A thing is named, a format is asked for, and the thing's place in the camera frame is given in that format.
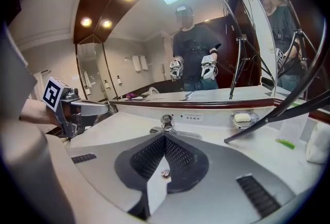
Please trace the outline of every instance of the jeans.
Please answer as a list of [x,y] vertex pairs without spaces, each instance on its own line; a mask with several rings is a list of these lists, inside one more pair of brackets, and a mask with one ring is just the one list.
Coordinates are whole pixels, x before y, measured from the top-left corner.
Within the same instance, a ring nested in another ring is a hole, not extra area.
[[293,91],[297,84],[300,82],[300,79],[301,78],[299,75],[284,74],[277,80],[277,85],[288,91]]
[[217,81],[214,79],[201,79],[195,82],[184,83],[185,91],[214,90],[218,89]]

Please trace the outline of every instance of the soap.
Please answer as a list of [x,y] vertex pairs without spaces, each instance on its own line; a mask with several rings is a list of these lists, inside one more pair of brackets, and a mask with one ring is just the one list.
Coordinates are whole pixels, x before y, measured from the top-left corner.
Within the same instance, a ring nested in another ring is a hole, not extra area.
[[234,116],[236,122],[249,122],[251,121],[251,117],[249,114],[242,113],[242,114],[236,114]]

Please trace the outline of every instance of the black t-shirt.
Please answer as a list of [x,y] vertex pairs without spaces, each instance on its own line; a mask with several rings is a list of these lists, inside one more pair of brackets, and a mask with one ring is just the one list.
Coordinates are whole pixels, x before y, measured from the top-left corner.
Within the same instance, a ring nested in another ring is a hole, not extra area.
[[[280,49],[283,53],[286,53],[290,48],[293,31],[296,29],[289,8],[286,6],[277,7],[274,13],[268,17],[268,20],[270,27],[275,34],[275,47]],[[294,62],[294,60],[298,59],[299,58],[297,54],[296,58],[292,59],[291,62]],[[288,75],[300,75],[301,73],[302,69],[299,61],[295,62],[294,66],[291,67],[288,72],[286,72]]]
[[204,56],[210,54],[210,49],[220,44],[220,40],[205,25],[196,25],[189,31],[180,31],[173,39],[173,57],[183,58],[184,82],[194,82],[201,79],[201,66]]

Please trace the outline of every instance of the green object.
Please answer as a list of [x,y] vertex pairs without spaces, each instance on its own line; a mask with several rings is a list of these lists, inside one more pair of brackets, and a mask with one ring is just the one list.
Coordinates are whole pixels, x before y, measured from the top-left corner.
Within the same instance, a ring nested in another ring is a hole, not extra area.
[[279,142],[281,144],[283,144],[284,146],[290,148],[291,150],[294,149],[295,145],[292,142],[289,142],[287,140],[284,139],[277,139],[276,142]]

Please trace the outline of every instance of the soap dish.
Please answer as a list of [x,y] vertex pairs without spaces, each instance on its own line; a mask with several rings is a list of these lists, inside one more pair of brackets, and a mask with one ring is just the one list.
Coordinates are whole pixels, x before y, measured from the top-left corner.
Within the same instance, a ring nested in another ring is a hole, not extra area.
[[[237,122],[235,120],[236,114],[248,114],[251,117],[251,121]],[[259,121],[259,116],[251,110],[240,110],[240,111],[232,112],[230,115],[230,119],[232,120],[235,127],[239,128],[239,129],[247,129],[248,127],[251,127],[252,125],[254,125],[255,123],[257,123]]]

